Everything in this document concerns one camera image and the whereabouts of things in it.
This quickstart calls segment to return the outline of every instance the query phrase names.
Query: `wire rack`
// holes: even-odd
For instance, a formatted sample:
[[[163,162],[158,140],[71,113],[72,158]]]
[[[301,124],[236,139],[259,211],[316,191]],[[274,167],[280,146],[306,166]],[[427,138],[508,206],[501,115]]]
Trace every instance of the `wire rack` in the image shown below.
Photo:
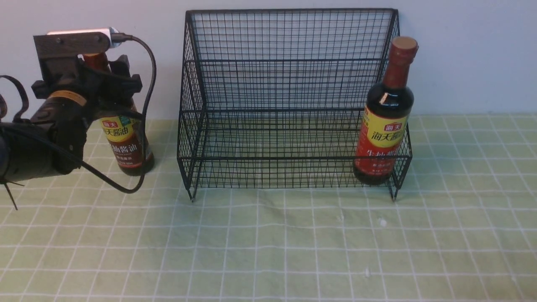
[[[395,9],[188,11],[177,159],[190,197],[363,186],[352,171],[362,113],[397,35]],[[407,127],[382,185],[394,200],[411,158]]]

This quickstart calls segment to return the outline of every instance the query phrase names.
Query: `table surface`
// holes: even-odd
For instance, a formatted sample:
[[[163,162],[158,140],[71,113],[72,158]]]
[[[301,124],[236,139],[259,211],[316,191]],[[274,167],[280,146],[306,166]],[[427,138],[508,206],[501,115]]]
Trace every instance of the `table surface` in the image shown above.
[[[2,302],[537,300],[537,115],[412,116],[386,188],[184,190],[177,122],[142,189],[85,170],[0,204]],[[123,185],[102,130],[87,161]]]

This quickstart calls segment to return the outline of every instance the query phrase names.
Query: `soy sauce bottle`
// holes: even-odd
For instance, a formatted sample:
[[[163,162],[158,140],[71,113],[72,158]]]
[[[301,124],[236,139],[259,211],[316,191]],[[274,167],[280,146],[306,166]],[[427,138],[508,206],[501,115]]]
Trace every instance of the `soy sauce bottle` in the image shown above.
[[[108,66],[108,57],[105,53],[84,54],[82,57],[88,67],[111,72]],[[132,111],[137,112],[132,98],[128,104]],[[101,114],[99,117],[101,128],[105,132],[106,139],[112,148],[121,171],[129,176],[140,176],[143,163],[141,121],[110,114]],[[147,173],[155,165],[155,156],[149,147],[147,138],[143,143],[146,146],[146,162],[143,172]]]
[[[382,82],[373,85],[364,109],[353,171],[366,185],[380,185],[393,172],[408,116],[414,105],[414,95],[407,87],[410,64],[418,51],[411,37],[395,37],[388,54],[388,66]],[[387,156],[368,158],[370,156]]]

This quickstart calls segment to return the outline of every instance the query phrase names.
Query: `bottle neck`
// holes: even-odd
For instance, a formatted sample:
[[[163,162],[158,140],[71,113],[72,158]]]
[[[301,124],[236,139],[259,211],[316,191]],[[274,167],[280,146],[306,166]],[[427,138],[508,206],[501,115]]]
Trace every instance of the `bottle neck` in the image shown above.
[[[101,71],[110,71],[106,53],[84,54],[82,57],[84,58],[84,62],[86,65],[88,65],[88,67]]]
[[[403,89],[407,86],[409,64],[388,63],[382,83],[391,89]]]

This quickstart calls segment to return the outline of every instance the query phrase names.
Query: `bottle cap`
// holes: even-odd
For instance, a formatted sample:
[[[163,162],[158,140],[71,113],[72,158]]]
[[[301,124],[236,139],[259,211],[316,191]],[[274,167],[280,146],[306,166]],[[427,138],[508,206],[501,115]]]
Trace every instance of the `bottle cap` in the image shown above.
[[[105,53],[83,54],[84,62],[91,68],[108,71],[108,57]]]
[[[410,65],[418,48],[418,42],[411,37],[395,37],[391,41],[388,60],[397,65]]]

